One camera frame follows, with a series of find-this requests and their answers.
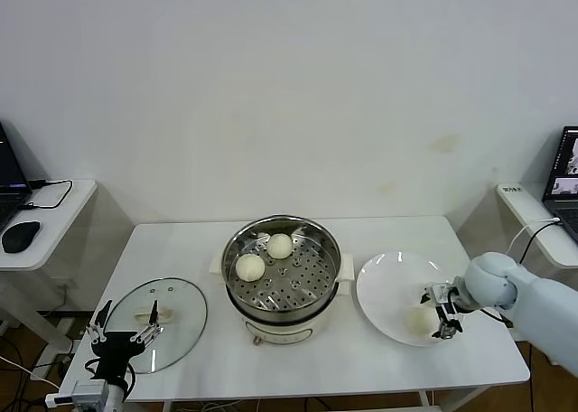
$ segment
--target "floor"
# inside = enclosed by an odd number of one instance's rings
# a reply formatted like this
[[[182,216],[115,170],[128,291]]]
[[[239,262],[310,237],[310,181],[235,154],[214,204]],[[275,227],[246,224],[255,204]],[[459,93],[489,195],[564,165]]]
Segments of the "floor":
[[[78,320],[70,330],[70,336],[79,338],[82,327],[86,321]],[[9,329],[5,334],[8,341],[12,342],[20,350],[25,367],[32,367],[44,345],[44,341],[25,327]],[[522,354],[528,362],[530,347],[527,343],[519,343]],[[19,362],[18,355],[12,346],[0,339],[0,355],[9,360]],[[534,389],[534,412],[576,412],[578,411],[578,379],[570,375],[564,369],[552,366],[546,356],[536,348],[532,351],[532,371]],[[37,412],[42,407],[34,404],[23,403],[18,407],[11,408],[10,403],[14,399],[18,388],[20,371],[6,371],[10,369],[8,364],[0,362],[0,412]],[[60,383],[56,367],[51,368],[49,380]],[[26,382],[23,398],[34,401],[44,398],[53,387],[40,381]],[[433,395],[433,402],[439,404],[444,392],[436,391]],[[143,405],[150,412],[161,412],[161,403],[151,403]],[[347,396],[347,397],[325,397],[321,401],[317,398],[309,398],[305,404],[304,398],[283,398],[264,399],[259,404],[259,412],[289,412],[289,411],[323,411],[323,410],[355,410],[378,407],[409,407],[419,406],[417,393],[393,394],[393,395],[373,395],[373,396]],[[186,409],[186,412],[200,410],[202,404],[199,402],[175,403],[173,412],[178,409]],[[254,412],[256,410],[256,400],[245,400],[235,405],[239,412]],[[532,412],[530,402],[529,382],[519,385],[508,385],[504,387],[494,387],[466,404],[459,412]]]

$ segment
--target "laptop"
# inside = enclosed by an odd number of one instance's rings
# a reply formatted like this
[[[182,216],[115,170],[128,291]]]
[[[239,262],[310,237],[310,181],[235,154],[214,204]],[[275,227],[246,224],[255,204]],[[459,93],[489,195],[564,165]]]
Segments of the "laptop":
[[[0,123],[0,231],[32,193]]]
[[[542,201],[578,242],[578,126],[566,126]]]

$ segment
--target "white table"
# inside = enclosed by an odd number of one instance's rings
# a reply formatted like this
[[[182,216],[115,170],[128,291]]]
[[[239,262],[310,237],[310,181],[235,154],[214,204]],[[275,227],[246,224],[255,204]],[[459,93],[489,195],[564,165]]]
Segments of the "white table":
[[[356,271],[377,253],[422,254],[448,277],[463,273],[469,259],[444,217],[320,220],[354,257]],[[433,348],[389,339],[366,319],[355,296],[336,297],[327,328],[291,346],[261,344],[228,300],[225,286],[209,273],[214,255],[242,222],[149,224],[135,228],[98,308],[142,283],[177,276],[207,298],[209,318],[194,349],[171,367],[137,375],[130,401],[282,398],[457,389],[451,411],[492,385],[527,380],[529,372],[508,329],[484,314],[464,321],[464,334]],[[85,334],[62,383],[70,393],[94,358]]]
[[[68,187],[66,183],[46,186],[35,191],[30,201],[37,205],[54,205],[61,199]],[[75,180],[70,193],[57,209],[36,209],[20,211],[16,214],[5,229],[9,229],[14,224],[31,220],[39,221],[41,228],[34,236],[30,247],[23,252],[7,254],[0,247],[0,273],[31,271],[43,266],[96,187],[97,184],[92,180]],[[66,353],[70,350],[70,339],[63,333],[68,330],[70,322],[64,321],[59,328],[52,326],[36,313],[25,295],[2,279],[1,274],[0,308],[16,320],[24,323],[49,343],[39,359],[39,363],[51,362],[57,353]],[[42,367],[36,369],[34,373],[42,376],[49,369],[50,367]]]
[[[545,183],[502,183],[496,192],[522,226],[525,226],[536,220],[553,217],[541,201],[544,188]],[[531,235],[544,225],[544,222],[534,223],[527,228],[527,233]],[[564,228],[548,227],[536,236],[536,244],[556,267],[578,268],[578,245]]]

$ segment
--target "pot handle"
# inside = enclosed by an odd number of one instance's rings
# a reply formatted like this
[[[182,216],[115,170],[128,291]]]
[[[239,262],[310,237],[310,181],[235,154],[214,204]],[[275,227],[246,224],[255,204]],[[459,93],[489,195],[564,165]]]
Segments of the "pot handle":
[[[335,281],[340,283],[338,295],[349,295],[351,283],[355,281],[355,270],[353,267],[353,255],[341,254],[341,269]]]
[[[219,251],[215,254],[215,257],[213,257],[212,261],[210,262],[209,273],[218,276],[219,281],[221,283],[225,283],[225,280],[223,280],[223,275],[220,273],[220,260],[222,256],[222,251]]]

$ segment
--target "white cable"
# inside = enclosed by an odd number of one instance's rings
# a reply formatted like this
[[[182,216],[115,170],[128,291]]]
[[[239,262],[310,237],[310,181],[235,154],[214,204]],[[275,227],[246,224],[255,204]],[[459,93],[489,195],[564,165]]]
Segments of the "white cable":
[[[9,364],[14,365],[15,367],[18,367],[20,370],[24,370],[26,371],[28,374],[30,374],[31,376],[34,376],[35,378],[37,378],[38,380],[42,380],[43,382],[46,383],[50,383],[51,385],[53,385],[53,387],[55,387],[56,389],[60,389],[61,387],[59,387],[58,385],[56,385],[53,382],[50,382],[49,380],[43,379],[43,378],[39,378],[38,376],[36,376],[35,374],[33,374],[31,371],[29,371],[28,369],[25,369],[22,365],[18,365],[15,362],[12,362],[11,360],[8,360],[7,358],[5,358],[4,356],[0,355],[0,360],[8,362]]]
[[[225,403],[224,405],[217,405],[217,404],[215,404],[216,406],[207,407],[208,405],[212,405],[212,404],[213,404],[213,403],[209,403],[209,404],[207,404],[206,407],[204,407],[203,409],[201,409],[200,412],[209,412],[210,410],[214,410],[214,409],[225,410],[225,407],[236,405],[237,403],[240,403],[241,401],[243,401],[243,400],[232,401],[232,402],[230,402],[230,403]]]
[[[512,247],[514,246],[514,242],[516,242],[517,238],[519,238],[522,235],[522,233],[524,232],[524,230],[527,229],[528,227],[531,227],[532,225],[538,224],[540,222],[559,222],[559,221],[560,221],[560,218],[548,218],[547,220],[533,220],[532,222],[529,222],[524,227],[522,227],[520,229],[520,231],[517,233],[517,235],[514,236],[512,241],[509,242],[509,247],[508,247],[508,250],[506,251],[506,255],[509,255],[509,251],[512,250]]]

